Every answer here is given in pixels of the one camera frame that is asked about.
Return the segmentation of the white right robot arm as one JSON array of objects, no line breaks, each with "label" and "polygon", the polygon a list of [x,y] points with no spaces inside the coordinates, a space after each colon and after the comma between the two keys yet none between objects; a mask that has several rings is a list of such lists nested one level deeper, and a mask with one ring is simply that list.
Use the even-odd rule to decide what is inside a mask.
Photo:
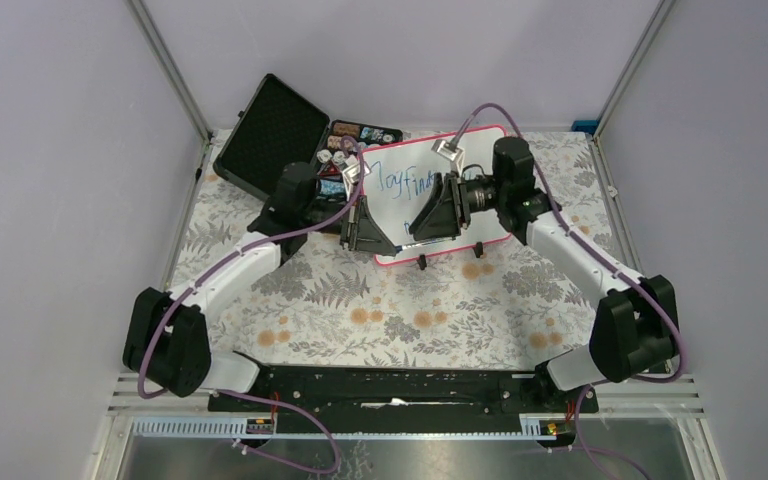
[{"label": "white right robot arm", "polygon": [[662,276],[644,277],[578,232],[525,139],[497,139],[491,172],[470,179],[456,139],[438,139],[432,150],[449,161],[451,170],[435,174],[430,196],[409,226],[415,240],[455,238],[469,228],[473,215],[494,211],[506,232],[549,260],[595,310],[585,345],[536,367],[533,396],[539,407],[557,412],[575,389],[641,378],[681,354],[671,283]]}]

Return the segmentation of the pink framed whiteboard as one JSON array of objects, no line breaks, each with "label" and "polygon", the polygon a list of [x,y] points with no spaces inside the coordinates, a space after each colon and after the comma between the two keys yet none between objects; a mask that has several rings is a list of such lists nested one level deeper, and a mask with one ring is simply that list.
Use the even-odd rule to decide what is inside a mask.
[{"label": "pink framed whiteboard", "polygon": [[[432,151],[433,143],[438,138],[449,140],[454,136],[453,132],[438,133],[365,150],[364,159],[371,168],[364,183],[368,207],[372,218],[396,246],[415,242],[408,228],[429,197],[433,176],[450,171],[449,162]],[[375,255],[374,259],[378,265],[389,267],[415,261],[420,255],[442,256],[468,250],[477,242],[487,245],[509,237],[496,212],[489,210],[473,214],[470,226],[454,239],[405,250],[394,257]]]}]

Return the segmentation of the whiteboard marker pen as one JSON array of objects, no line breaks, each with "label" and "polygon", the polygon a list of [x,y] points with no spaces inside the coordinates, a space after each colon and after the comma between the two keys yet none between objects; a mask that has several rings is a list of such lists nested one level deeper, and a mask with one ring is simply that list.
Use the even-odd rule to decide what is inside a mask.
[{"label": "whiteboard marker pen", "polygon": [[438,242],[436,240],[419,241],[419,242],[413,242],[413,243],[408,243],[404,245],[398,245],[395,247],[395,249],[397,253],[400,253],[402,251],[409,250],[409,249],[424,248],[426,246],[433,245],[435,243],[438,243]]}]

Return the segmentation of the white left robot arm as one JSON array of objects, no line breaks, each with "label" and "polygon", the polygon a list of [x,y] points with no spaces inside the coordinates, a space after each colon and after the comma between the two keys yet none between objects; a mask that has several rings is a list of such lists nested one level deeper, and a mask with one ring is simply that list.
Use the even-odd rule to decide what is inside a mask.
[{"label": "white left robot arm", "polygon": [[364,183],[371,172],[353,156],[342,172],[347,198],[327,201],[304,163],[284,168],[273,194],[241,239],[215,264],[169,291],[148,287],[135,300],[123,363],[137,375],[137,394],[187,397],[198,390],[230,391],[248,411],[269,401],[261,365],[241,353],[212,350],[208,329],[242,292],[284,266],[309,234],[335,230],[342,246],[374,254],[399,248],[372,219]]}]

